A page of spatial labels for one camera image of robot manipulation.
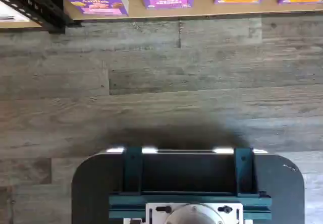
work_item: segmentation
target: metal mount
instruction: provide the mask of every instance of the metal mount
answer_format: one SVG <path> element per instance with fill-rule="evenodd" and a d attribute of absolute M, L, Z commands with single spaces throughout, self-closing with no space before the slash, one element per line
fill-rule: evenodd
<path fill-rule="evenodd" d="M 165 161 L 168 161 L 168 154 L 189 156 L 194 155 L 194 152 L 158 152 L 157 154 L 162 154 Z M 211 154 L 214 158 L 219 157 L 219 155 L 210 152 L 195 154 Z M 151 203 L 204 203 L 212 205 L 225 202 L 241 204 L 244 219 L 268 220 L 272 217 L 270 211 L 272 199 L 265 192 L 258 190 L 254 154 L 251 148 L 234 149 L 234 154 L 230 158 L 232 160 L 230 166 L 234 167 L 227 170 L 234 172 L 235 188 L 226 192 L 216 192 L 217 190 L 212 192 L 183 190 L 179 192 L 144 189 L 143 166 L 148 162 L 145 161 L 141 149 L 128 148 L 122 155 L 124 159 L 123 190 L 110 195 L 109 218 L 147 218 L 146 206 Z M 189 167 L 190 163 L 184 162 L 182 164 Z M 219 178 L 216 172 L 211 173 L 211 176 L 215 179 Z"/>
<path fill-rule="evenodd" d="M 44 27 L 49 32 L 65 31 L 65 26 L 75 24 L 63 11 L 63 4 L 52 0 L 0 0 L 22 15 Z"/>

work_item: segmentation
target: shelf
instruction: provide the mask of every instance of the shelf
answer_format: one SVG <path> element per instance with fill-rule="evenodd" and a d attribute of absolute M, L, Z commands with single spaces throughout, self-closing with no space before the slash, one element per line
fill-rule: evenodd
<path fill-rule="evenodd" d="M 11 29 L 11 28 L 40 28 L 36 22 L 0 22 L 0 29 Z"/>
<path fill-rule="evenodd" d="M 192 17 L 211 15 L 236 15 L 253 13 L 288 13 L 323 11 L 323 4 L 312 5 L 278 5 L 277 0 L 263 0 L 261 4 L 214 4 L 213 0 L 194 0 L 192 8 L 147 10 L 143 0 L 129 0 L 129 17 L 111 17 L 102 15 L 83 15 L 69 1 L 64 1 L 65 13 L 73 20 L 99 20 L 99 19 L 124 19 L 124 18 L 162 18 L 162 17 Z"/>

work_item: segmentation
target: gray wood floor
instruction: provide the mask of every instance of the gray wood floor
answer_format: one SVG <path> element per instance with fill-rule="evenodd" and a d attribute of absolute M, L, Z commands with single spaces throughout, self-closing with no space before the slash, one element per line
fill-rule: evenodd
<path fill-rule="evenodd" d="M 0 56 L 0 224 L 70 224 L 75 168 L 121 143 L 281 154 L 323 223 L 323 16 L 2 33 Z"/>

